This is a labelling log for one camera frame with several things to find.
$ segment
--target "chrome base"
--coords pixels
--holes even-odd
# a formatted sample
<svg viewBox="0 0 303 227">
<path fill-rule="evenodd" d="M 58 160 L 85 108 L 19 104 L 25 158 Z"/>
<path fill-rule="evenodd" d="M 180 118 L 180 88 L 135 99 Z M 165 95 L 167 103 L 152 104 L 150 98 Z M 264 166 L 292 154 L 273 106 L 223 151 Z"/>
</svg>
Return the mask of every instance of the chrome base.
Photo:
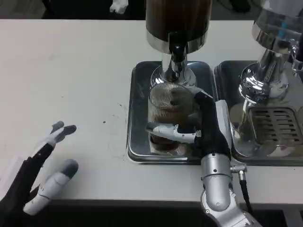
<svg viewBox="0 0 303 227">
<path fill-rule="evenodd" d="M 203 36 L 189 41 L 187 43 L 187 54 L 199 50 L 205 44 L 206 37 L 207 32 Z M 158 39 L 157 37 L 154 37 L 148 30 L 146 30 L 146 38 L 149 45 L 155 50 L 158 50 L 162 53 L 171 54 L 169 51 L 169 42 L 165 42 L 161 39 Z"/>
<path fill-rule="evenodd" d="M 152 73 L 161 66 L 160 61 L 144 61 L 132 72 L 128 114 L 127 150 L 129 157 L 144 163 L 200 164 L 200 152 L 188 145 L 179 145 L 173 151 L 156 150 L 145 130 L 148 117 L 148 97 Z M 196 75 L 196 85 L 216 96 L 214 77 L 204 62 L 189 62 L 188 70 Z"/>
<path fill-rule="evenodd" d="M 159 66 L 158 68 L 155 69 L 155 71 L 151 75 L 151 87 L 153 87 L 156 84 L 163 83 L 163 82 L 168 82 L 163 76 L 162 76 L 162 67 Z M 178 81 L 177 83 L 182 84 L 184 86 L 190 85 L 190 86 L 195 86 L 196 85 L 196 76 L 194 72 L 186 67 L 184 69 L 184 79 L 181 81 Z"/>
<path fill-rule="evenodd" d="M 271 99 L 267 103 L 251 104 L 241 96 L 238 88 L 239 75 L 252 63 L 225 61 L 215 69 L 218 98 L 225 99 L 229 107 L 233 156 L 238 161 L 252 165 L 303 166 L 303 144 L 300 141 L 303 131 L 303 78 L 295 77 L 289 64 L 285 72 L 288 77 L 288 89 L 283 98 Z M 254 112 L 259 111 L 264 114 L 273 109 L 277 110 L 274 118 L 282 121 L 289 118 L 292 121 L 278 123 L 280 125 L 277 127 L 283 130 L 282 136 L 279 135 L 281 132 L 275 130 L 275 120 L 270 114 L 261 116 L 261 120 L 265 120 L 267 125 L 256 126 L 254 123 Z M 271 136 L 272 140 L 268 140 L 265 136 Z"/>
</svg>

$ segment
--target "robotic arm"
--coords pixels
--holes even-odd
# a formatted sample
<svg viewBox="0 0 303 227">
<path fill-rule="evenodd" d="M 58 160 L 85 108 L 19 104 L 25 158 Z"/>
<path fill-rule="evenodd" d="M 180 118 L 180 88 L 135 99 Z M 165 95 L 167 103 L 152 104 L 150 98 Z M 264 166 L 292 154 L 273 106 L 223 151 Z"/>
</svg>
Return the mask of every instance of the robotic arm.
<svg viewBox="0 0 303 227">
<path fill-rule="evenodd" d="M 219 128 L 216 103 L 211 96 L 199 88 L 189 89 L 194 93 L 194 99 L 202 113 L 202 123 L 196 128 L 196 133 L 179 133 L 178 125 L 156 122 L 149 122 L 147 131 L 169 140 L 193 143 L 194 147 L 201 152 L 202 180 L 205 189 L 201 195 L 201 206 L 218 226 L 261 227 L 249 213 L 239 208 L 236 194 L 232 190 L 232 174 L 238 173 L 242 190 L 247 193 L 246 166 L 231 166 L 231 151 Z M 226 102 L 219 101 L 217 104 L 222 107 L 221 121 L 225 121 L 223 124 L 229 123 Z"/>
</svg>

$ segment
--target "coffee machine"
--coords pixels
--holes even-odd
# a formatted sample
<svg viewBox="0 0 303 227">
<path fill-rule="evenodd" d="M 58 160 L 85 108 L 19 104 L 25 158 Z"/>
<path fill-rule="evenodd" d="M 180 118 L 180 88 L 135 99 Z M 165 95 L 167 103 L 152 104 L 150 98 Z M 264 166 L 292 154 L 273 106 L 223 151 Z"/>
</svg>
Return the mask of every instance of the coffee machine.
<svg viewBox="0 0 303 227">
<path fill-rule="evenodd" d="M 160 140 L 145 130 L 152 121 L 178 123 L 188 115 L 195 118 L 195 107 L 187 96 L 163 98 L 163 91 L 174 84 L 197 86 L 211 96 L 215 84 L 210 67 L 200 61 L 187 61 L 206 41 L 212 0 L 146 0 L 148 44 L 162 54 L 161 61 L 140 62 L 132 72 L 128 139 L 129 157 L 138 162 L 200 164 L 192 148 L 171 140 Z M 165 89 L 159 92 L 162 83 Z"/>
<path fill-rule="evenodd" d="M 252 28 L 266 50 L 257 62 L 226 61 L 215 70 L 225 99 L 233 156 L 256 165 L 303 164 L 303 2 L 265 0 Z"/>
</svg>

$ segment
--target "stainless steel tray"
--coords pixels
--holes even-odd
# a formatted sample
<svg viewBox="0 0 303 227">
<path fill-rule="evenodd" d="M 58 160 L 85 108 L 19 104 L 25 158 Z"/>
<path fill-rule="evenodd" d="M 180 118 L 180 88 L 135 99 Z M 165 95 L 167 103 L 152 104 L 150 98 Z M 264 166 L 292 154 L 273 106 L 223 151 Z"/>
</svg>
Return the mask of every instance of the stainless steel tray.
<svg viewBox="0 0 303 227">
<path fill-rule="evenodd" d="M 238 92 L 240 83 L 239 75 L 252 63 L 254 63 L 254 61 L 224 61 L 214 70 L 217 98 L 218 100 L 226 100 L 231 120 L 237 118 L 236 115 L 242 115 L 244 98 L 242 98 Z M 302 106 L 302 101 L 296 101 L 296 104 L 299 105 L 297 108 L 298 110 L 295 109 L 295 111 L 292 111 L 295 105 L 291 103 L 293 98 L 296 98 L 296 96 L 299 95 L 300 92 L 298 93 L 298 91 L 303 91 L 303 86 L 299 85 L 299 83 L 292 82 L 295 78 L 291 73 L 292 72 L 290 72 L 289 75 L 290 84 L 288 92 L 284 100 L 277 102 L 275 106 L 270 108 L 268 106 L 257 106 L 248 109 L 247 114 L 250 116 L 251 131 L 247 131 L 247 138 L 245 141 L 240 141 L 235 137 L 237 132 L 232 124 L 234 142 L 232 155 L 236 160 L 255 166 L 303 166 L 302 135 L 299 129 L 302 126 L 302 121 L 295 124 L 295 122 L 298 122 L 296 119 L 300 119 L 302 113 L 298 111 L 300 109 L 299 107 Z M 237 106 L 239 108 L 238 111 L 235 112 L 235 107 Z M 254 120 L 256 117 L 254 116 L 256 114 L 255 112 L 257 115 L 265 114 L 264 116 L 257 116 L 259 118 L 258 120 L 263 120 L 264 117 L 266 117 L 266 121 L 270 124 L 260 125 L 260 122 L 258 122 L 257 125 L 254 124 L 256 123 Z M 283 117 L 287 117 L 288 122 L 291 122 L 289 124 L 284 124 L 284 127 L 288 127 L 288 130 L 293 131 L 293 133 L 296 134 L 296 137 L 286 138 L 286 140 L 284 138 L 285 135 L 281 135 L 281 132 L 276 129 L 276 118 L 279 118 L 279 121 L 281 121 L 283 120 L 281 119 Z M 268 135 L 265 135 L 264 133 L 262 134 L 262 137 L 256 135 L 259 130 L 263 130 L 264 128 L 270 131 L 271 137 L 268 137 Z M 280 140 L 284 141 L 283 146 L 279 145 Z M 291 146 L 288 146 L 285 144 L 288 140 L 297 142 L 293 142 Z M 279 150 L 281 150 L 279 156 L 273 155 L 273 152 L 279 152 Z"/>
<path fill-rule="evenodd" d="M 160 61 L 144 61 L 137 64 L 133 69 L 128 114 L 128 155 L 132 160 L 143 163 L 200 165 L 201 158 L 195 152 L 188 157 L 151 153 L 149 134 L 145 131 L 148 96 L 152 72 L 160 64 Z M 197 86 L 216 98 L 214 77 L 210 67 L 200 61 L 189 62 L 188 66 L 196 76 Z"/>
</svg>

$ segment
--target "white countertop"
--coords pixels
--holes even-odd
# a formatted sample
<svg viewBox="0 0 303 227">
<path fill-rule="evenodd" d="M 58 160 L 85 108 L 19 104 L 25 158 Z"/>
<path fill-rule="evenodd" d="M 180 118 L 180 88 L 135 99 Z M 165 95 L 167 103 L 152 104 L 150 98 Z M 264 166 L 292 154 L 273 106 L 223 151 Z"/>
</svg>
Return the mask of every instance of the white countertop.
<svg viewBox="0 0 303 227">
<path fill-rule="evenodd" d="M 262 48 L 252 24 L 211 21 L 206 45 L 189 60 L 212 68 L 256 60 Z M 78 130 L 57 145 L 38 177 L 67 158 L 78 161 L 58 199 L 199 201 L 200 166 L 139 165 L 126 153 L 131 70 L 161 60 L 146 41 L 144 21 L 0 20 L 0 50 L 0 173 L 14 155 L 32 154 L 62 120 Z M 302 176 L 303 167 L 250 166 L 251 202 L 302 204 Z"/>
</svg>

